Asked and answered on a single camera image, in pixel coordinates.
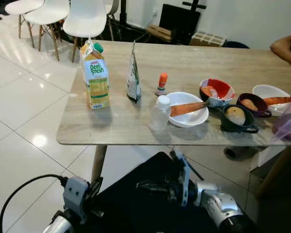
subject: white tile floor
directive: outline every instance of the white tile floor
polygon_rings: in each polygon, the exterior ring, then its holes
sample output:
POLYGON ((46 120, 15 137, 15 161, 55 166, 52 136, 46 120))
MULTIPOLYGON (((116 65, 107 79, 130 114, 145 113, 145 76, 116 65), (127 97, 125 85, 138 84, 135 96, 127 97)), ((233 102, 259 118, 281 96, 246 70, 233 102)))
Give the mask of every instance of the white tile floor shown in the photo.
MULTIPOLYGON (((22 26, 22 38, 18 39, 17 17, 1 17, 0 210, 16 187, 35 176, 75 174, 89 180, 95 151, 95 146, 63 146, 55 139, 78 66, 70 62, 72 45, 58 43, 61 59, 58 62, 48 35, 42 40, 42 51, 38 52, 31 47, 26 25, 22 26)), ((35 26, 33 35, 37 46, 35 26)), ((170 150, 165 146, 108 147, 102 189, 156 152, 170 150)), ((230 161, 223 155, 222 147, 182 147, 182 150, 206 180, 232 194, 252 219, 257 219, 257 203, 248 191, 249 187, 251 191, 257 187, 257 181, 250 183, 250 161, 230 161)), ((5 232, 41 232, 52 215, 62 209, 62 191, 58 181, 51 178, 24 188, 6 210, 5 232)))

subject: person's arm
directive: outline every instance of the person's arm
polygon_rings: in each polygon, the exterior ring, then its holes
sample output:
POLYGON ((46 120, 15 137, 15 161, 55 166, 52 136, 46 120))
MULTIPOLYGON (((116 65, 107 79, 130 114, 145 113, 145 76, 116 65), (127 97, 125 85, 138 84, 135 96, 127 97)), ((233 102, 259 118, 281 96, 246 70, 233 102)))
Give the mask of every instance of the person's arm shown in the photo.
POLYGON ((291 64, 291 35, 275 41, 271 45, 274 54, 291 64))

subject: carrot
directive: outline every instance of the carrot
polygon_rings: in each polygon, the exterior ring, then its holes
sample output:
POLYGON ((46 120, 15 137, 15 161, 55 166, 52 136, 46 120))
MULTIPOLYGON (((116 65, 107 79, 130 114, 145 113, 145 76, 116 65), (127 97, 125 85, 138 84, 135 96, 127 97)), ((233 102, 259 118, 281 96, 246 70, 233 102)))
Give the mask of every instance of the carrot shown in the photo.
POLYGON ((171 106, 171 117, 190 113, 202 109, 208 105, 207 102, 187 103, 181 105, 171 106))
POLYGON ((264 101, 267 103, 267 105, 273 105, 273 104, 279 104, 279 103, 289 103, 291 102, 291 96, 289 97, 271 97, 266 98, 264 101))

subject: green cap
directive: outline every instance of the green cap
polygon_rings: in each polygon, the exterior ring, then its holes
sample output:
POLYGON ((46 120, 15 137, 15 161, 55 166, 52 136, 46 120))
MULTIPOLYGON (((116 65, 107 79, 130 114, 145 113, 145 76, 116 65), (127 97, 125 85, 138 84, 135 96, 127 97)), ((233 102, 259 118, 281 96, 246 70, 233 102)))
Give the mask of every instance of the green cap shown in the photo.
POLYGON ((100 53, 103 52, 103 47, 99 43, 95 43, 94 44, 94 49, 97 50, 100 53))

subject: small bowl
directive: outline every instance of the small bowl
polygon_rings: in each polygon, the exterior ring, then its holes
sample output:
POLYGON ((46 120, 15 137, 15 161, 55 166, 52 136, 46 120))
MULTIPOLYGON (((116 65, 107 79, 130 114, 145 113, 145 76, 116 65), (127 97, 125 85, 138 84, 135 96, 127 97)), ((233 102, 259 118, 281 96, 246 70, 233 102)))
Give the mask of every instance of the small bowl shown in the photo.
POLYGON ((233 87, 218 79, 205 79, 199 85, 199 94, 203 101, 208 102, 209 107, 221 107, 229 104, 235 97, 233 87), (212 86, 218 93, 218 97, 209 97, 202 91, 202 87, 212 86))
POLYGON ((223 112, 221 114, 221 127, 224 131, 230 132, 230 133, 232 132, 257 133, 259 132, 259 128, 257 127, 257 125, 254 124, 254 117, 252 113, 249 112, 249 110, 247 110, 246 108, 239 105, 235 105, 235 104, 227 105, 223 108, 223 112), (243 125, 235 124, 234 122, 228 119, 228 117, 226 116, 226 111, 230 107, 238 107, 243 110, 246 117, 246 121, 244 122, 243 125))
MULTIPOLYGON (((252 89, 252 93, 262 99, 270 97, 289 97, 290 95, 274 86, 270 85, 257 85, 252 89)), ((289 103, 273 104, 268 106, 273 116, 280 116, 287 109, 289 103)))
MULTIPOLYGON (((172 92, 169 93, 167 96, 170 98, 171 106, 186 103, 203 102, 199 97, 186 92, 172 92)), ((204 123, 207 120, 208 116, 209 111, 208 108, 205 107, 191 113, 186 113, 173 117, 170 116, 169 121, 176 126, 189 128, 204 123)))
POLYGON ((267 110, 268 109, 268 105, 267 103, 261 99, 259 96, 256 96, 254 94, 251 94, 251 93, 242 93, 238 99, 237 99, 237 105, 240 105, 246 109, 248 109, 252 114, 253 116, 255 117, 263 117, 263 118, 268 118, 268 117, 271 117, 272 116, 272 113, 271 111, 267 110), (257 111, 254 111, 248 107, 246 107, 243 103, 242 103, 242 100, 244 99, 249 99, 251 100, 254 105, 258 108, 257 111))

